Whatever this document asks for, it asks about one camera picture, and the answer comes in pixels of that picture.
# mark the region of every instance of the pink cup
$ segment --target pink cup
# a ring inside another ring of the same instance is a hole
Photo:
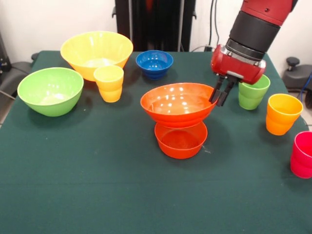
[[[294,138],[291,171],[300,178],[312,178],[312,132],[300,132]]]

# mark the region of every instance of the green bowl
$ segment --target green bowl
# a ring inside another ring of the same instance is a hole
[[[18,95],[31,109],[50,117],[68,113],[78,102],[82,76],[69,68],[46,68],[29,74],[18,86]]]

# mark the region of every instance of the blue bowl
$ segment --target blue bowl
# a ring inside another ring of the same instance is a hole
[[[162,78],[173,62],[174,58],[170,54],[160,50],[148,50],[136,58],[136,63],[143,74],[153,80]]]

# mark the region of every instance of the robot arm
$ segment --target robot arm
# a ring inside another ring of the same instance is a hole
[[[298,0],[244,0],[226,45],[215,49],[211,68],[218,83],[210,98],[223,106],[237,82],[256,83],[265,72],[265,53]],[[226,89],[220,87],[228,80]]]

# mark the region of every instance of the green tablecloth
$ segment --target green tablecloth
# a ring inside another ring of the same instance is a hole
[[[139,100],[174,82],[214,86],[210,53],[172,53],[167,77],[142,77],[133,53],[119,102],[105,103],[85,82],[77,106],[45,117],[19,98],[0,129],[0,233],[208,234],[312,233],[312,183],[289,169],[300,118],[285,136],[265,128],[268,97],[286,92],[270,59],[272,84],[255,111],[235,87],[205,120],[209,136],[188,160],[165,156]],[[57,51],[33,70],[69,67]]]

